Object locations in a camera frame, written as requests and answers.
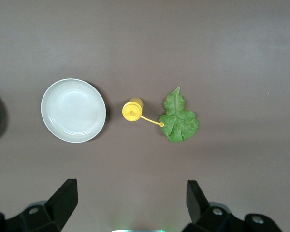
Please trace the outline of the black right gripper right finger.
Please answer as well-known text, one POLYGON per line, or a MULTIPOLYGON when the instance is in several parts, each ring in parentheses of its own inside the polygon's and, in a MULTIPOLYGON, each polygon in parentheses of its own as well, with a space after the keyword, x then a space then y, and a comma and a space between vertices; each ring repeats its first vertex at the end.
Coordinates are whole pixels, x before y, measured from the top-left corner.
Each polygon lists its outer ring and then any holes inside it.
POLYGON ((181 232, 283 232, 265 215, 252 213, 240 220, 226 206, 210 204, 195 180, 187 181, 186 205, 191 223, 181 232))

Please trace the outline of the green lettuce leaf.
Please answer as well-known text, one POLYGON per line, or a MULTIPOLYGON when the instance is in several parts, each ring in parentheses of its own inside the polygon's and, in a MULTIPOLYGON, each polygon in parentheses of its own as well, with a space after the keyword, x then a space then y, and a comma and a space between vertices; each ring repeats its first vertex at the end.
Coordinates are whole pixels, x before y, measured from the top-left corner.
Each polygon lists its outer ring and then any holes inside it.
POLYGON ((164 102, 165 113, 159 118, 162 131, 171 143, 180 143, 193 137, 199 129, 199 121, 193 111, 185 109, 180 87, 170 92, 164 102))

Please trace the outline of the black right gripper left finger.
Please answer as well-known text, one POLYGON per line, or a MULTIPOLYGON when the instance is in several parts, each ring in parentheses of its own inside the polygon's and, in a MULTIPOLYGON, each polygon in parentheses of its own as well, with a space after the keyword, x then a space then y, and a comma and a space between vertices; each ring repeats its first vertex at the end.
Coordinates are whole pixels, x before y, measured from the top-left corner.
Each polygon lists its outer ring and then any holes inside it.
POLYGON ((6 219, 0 212, 0 232, 61 232, 77 206, 77 180, 68 179, 49 198, 30 204, 6 219))

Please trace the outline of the yellow squeeze bottle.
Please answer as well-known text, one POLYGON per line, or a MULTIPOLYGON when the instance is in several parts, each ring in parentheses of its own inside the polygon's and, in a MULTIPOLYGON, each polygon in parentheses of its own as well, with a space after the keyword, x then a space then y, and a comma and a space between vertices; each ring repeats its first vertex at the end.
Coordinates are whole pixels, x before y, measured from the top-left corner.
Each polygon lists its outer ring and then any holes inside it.
POLYGON ((136 122, 139 119, 143 119, 150 123, 159 125, 160 127, 164 127, 163 122, 157 122, 143 116, 143 107, 144 102, 141 98, 138 97, 131 98, 127 103, 124 104, 122 108, 122 115, 129 122, 136 122))

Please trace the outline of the beige round plate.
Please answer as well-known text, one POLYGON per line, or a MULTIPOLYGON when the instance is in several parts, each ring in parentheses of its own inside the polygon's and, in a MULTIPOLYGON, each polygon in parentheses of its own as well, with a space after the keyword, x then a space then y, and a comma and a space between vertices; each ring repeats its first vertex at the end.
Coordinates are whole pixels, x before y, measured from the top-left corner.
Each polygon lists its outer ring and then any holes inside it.
POLYGON ((62 79, 45 91, 41 116, 55 137, 69 143, 83 143, 102 131, 106 105, 101 94, 88 82, 62 79))

